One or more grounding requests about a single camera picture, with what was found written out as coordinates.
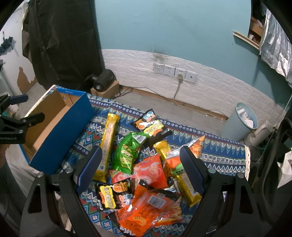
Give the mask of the long gold biscuit pack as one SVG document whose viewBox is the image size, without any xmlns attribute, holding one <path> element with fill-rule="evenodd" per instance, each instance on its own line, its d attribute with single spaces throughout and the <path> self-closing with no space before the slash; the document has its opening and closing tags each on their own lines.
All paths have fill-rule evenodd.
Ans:
<svg viewBox="0 0 292 237">
<path fill-rule="evenodd" d="M 94 174 L 93 179 L 99 182 L 106 182 L 106 174 L 108 172 L 109 159 L 111 148 L 115 139 L 117 124 L 119 123 L 120 116 L 117 114 L 109 113 L 107 115 L 106 125 L 101 139 L 102 159 Z"/>
</svg>

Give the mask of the red snack bag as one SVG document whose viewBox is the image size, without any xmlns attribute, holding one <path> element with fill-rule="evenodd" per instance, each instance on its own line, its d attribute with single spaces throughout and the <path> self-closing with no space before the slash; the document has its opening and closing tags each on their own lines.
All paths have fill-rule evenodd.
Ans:
<svg viewBox="0 0 292 237">
<path fill-rule="evenodd" d="M 135 179 L 136 184 L 143 179 L 147 184 L 155 189 L 168 187 L 167 178 L 164 175 L 161 159 L 159 155 L 145 158 L 142 162 L 133 165 L 132 174 L 126 174 L 118 170 L 110 170 L 112 183 L 120 182 L 126 178 Z"/>
</svg>

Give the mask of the short gold biscuit pack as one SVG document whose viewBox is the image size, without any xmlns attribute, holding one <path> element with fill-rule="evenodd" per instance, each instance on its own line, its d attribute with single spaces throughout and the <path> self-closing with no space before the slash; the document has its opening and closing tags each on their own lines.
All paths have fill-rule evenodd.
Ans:
<svg viewBox="0 0 292 237">
<path fill-rule="evenodd" d="M 154 148 L 163 162 L 167 160 L 169 153 L 172 151 L 166 140 L 155 143 Z"/>
</svg>

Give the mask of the blue cardboard box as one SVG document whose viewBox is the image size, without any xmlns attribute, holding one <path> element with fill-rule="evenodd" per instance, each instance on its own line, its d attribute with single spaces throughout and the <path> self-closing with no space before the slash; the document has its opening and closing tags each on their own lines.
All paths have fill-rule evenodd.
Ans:
<svg viewBox="0 0 292 237">
<path fill-rule="evenodd" d="M 94 109 L 86 92 L 52 87 L 28 115 L 40 112 L 45 120 L 28 129 L 20 148 L 30 167 L 52 175 L 93 118 Z"/>
</svg>

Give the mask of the gold biscuit pack right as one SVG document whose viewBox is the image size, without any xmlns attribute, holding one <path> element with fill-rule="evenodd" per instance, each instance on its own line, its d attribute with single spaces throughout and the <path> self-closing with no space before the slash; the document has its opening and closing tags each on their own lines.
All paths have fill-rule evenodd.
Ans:
<svg viewBox="0 0 292 237">
<path fill-rule="evenodd" d="M 189 207 L 193 207 L 195 204 L 201 201 L 201 195 L 194 190 L 190 179 L 186 173 L 175 175 L 178 183 L 178 187 Z"/>
</svg>

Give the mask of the black oreo pack lower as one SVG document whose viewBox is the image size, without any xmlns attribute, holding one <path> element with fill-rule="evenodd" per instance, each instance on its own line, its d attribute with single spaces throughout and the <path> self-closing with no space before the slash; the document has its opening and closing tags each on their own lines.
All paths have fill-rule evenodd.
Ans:
<svg viewBox="0 0 292 237">
<path fill-rule="evenodd" d="M 134 183 L 131 178 L 114 184 L 95 185 L 97 205 L 100 211 L 116 210 L 131 204 L 134 194 Z"/>
</svg>

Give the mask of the green snack bag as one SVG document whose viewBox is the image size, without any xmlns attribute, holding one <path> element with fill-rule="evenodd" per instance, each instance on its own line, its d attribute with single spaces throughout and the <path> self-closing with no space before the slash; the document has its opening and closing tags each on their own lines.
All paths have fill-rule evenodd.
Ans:
<svg viewBox="0 0 292 237">
<path fill-rule="evenodd" d="M 112 169 L 131 174 L 139 150 L 148 138 L 149 135 L 143 132 L 131 132 L 126 135 L 116 149 L 111 162 Z"/>
</svg>

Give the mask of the black umbrella on door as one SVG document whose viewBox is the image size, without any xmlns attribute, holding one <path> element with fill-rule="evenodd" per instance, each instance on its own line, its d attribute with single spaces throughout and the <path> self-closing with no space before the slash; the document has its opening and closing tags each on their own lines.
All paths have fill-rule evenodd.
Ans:
<svg viewBox="0 0 292 237">
<path fill-rule="evenodd" d="M 5 51 L 12 46 L 13 37 L 8 38 L 3 37 L 3 43 L 0 46 L 0 53 L 5 53 Z"/>
</svg>

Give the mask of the black hanging cloth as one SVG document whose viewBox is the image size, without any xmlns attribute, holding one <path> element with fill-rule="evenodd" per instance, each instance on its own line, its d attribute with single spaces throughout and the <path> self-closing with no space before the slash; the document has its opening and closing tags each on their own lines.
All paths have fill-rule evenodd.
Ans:
<svg viewBox="0 0 292 237">
<path fill-rule="evenodd" d="M 102 73 L 94 1 L 29 1 L 22 53 L 38 83 L 90 92 Z"/>
</svg>

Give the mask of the light blue trash bin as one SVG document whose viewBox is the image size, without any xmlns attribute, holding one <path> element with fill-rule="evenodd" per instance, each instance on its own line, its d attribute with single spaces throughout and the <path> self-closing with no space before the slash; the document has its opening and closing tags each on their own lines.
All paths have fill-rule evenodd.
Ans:
<svg viewBox="0 0 292 237">
<path fill-rule="evenodd" d="M 221 136 L 238 142 L 246 138 L 257 127 L 258 120 L 254 111 L 248 105 L 238 102 L 226 121 Z"/>
</svg>

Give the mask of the black oreo snack bag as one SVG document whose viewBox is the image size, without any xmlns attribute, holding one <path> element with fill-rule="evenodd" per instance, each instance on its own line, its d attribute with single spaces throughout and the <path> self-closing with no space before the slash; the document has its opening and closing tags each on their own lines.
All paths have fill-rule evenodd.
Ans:
<svg viewBox="0 0 292 237">
<path fill-rule="evenodd" d="M 160 122 L 153 109 L 143 113 L 131 123 L 131 126 L 149 136 L 147 140 L 149 147 L 172 135 L 172 131 Z"/>
</svg>

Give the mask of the small cardboard box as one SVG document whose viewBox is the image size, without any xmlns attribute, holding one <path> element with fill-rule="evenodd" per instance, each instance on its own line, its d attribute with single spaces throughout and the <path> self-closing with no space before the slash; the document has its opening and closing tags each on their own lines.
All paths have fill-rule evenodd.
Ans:
<svg viewBox="0 0 292 237">
<path fill-rule="evenodd" d="M 91 88 L 91 94 L 94 96 L 106 98 L 106 99 L 112 99 L 115 97 L 120 91 L 120 85 L 118 81 L 114 81 L 111 86 L 105 90 L 105 91 L 96 91 L 94 88 Z"/>
</svg>

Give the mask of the black speaker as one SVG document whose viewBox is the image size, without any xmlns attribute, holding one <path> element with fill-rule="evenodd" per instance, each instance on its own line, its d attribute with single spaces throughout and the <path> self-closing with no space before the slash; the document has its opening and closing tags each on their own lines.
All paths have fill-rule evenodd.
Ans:
<svg viewBox="0 0 292 237">
<path fill-rule="evenodd" d="M 106 91 L 115 80 L 115 75 L 112 70 L 106 69 L 99 76 L 95 74 L 89 75 L 85 79 L 87 87 L 95 89 L 97 92 Z"/>
</svg>

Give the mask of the silver foil sheet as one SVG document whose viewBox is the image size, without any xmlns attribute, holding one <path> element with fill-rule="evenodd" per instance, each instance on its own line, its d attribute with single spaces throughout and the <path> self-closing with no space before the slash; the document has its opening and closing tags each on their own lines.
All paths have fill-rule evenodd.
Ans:
<svg viewBox="0 0 292 237">
<path fill-rule="evenodd" d="M 291 86 L 291 41 L 269 9 L 266 10 L 259 55 L 262 61 L 283 76 Z"/>
</svg>

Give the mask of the white wall outlet strip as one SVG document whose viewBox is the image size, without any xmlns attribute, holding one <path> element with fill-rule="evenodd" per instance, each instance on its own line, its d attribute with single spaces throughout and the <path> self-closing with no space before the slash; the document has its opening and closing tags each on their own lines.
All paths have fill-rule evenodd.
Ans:
<svg viewBox="0 0 292 237">
<path fill-rule="evenodd" d="M 167 75 L 169 77 L 174 77 L 176 79 L 182 79 L 189 82 L 195 82 L 197 78 L 197 74 L 193 71 L 188 71 L 183 68 L 169 66 L 161 63 L 154 63 L 153 71 L 156 74 Z"/>
</svg>

